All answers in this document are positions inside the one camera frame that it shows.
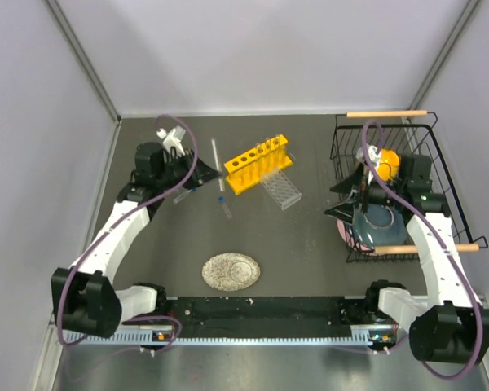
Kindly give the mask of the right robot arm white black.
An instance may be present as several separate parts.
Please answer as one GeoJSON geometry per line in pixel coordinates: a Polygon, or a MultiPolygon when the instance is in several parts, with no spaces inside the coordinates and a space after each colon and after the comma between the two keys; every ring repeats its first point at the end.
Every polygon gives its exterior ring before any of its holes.
{"type": "Polygon", "coordinates": [[[421,304],[401,283],[377,280],[364,313],[376,323],[395,321],[421,362],[480,363],[489,348],[489,309],[463,271],[451,210],[432,189],[432,160],[374,146],[355,158],[355,170],[331,189],[345,199],[326,214],[358,255],[416,254],[427,291],[421,304]]]}

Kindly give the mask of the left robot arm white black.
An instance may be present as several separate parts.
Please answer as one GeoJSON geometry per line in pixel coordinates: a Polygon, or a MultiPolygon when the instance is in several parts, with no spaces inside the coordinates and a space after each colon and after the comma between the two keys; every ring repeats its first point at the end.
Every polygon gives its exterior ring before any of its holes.
{"type": "Polygon", "coordinates": [[[139,145],[130,180],[118,193],[104,226],[70,267],[59,268],[51,276],[58,328],[109,338],[122,323],[141,316],[151,323],[163,321],[169,311],[165,289],[135,283],[116,290],[117,270],[168,194],[178,188],[192,191],[221,175],[190,148],[156,142],[139,145]]]}

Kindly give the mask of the short tube blue cap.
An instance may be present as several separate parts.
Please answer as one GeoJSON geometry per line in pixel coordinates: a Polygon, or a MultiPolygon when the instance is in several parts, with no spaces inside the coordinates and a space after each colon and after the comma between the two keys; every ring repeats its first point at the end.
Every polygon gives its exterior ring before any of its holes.
{"type": "Polygon", "coordinates": [[[173,199],[173,203],[174,204],[178,204],[179,202],[181,202],[182,200],[184,200],[187,196],[189,196],[190,194],[196,192],[196,189],[190,189],[190,190],[186,190],[186,191],[183,191],[181,194],[177,195],[174,199],[173,199]]]}
{"type": "Polygon", "coordinates": [[[232,219],[232,213],[231,213],[231,210],[229,209],[229,207],[227,205],[225,198],[223,196],[219,196],[218,201],[219,201],[220,205],[222,206],[222,210],[226,214],[227,218],[232,219]]]}

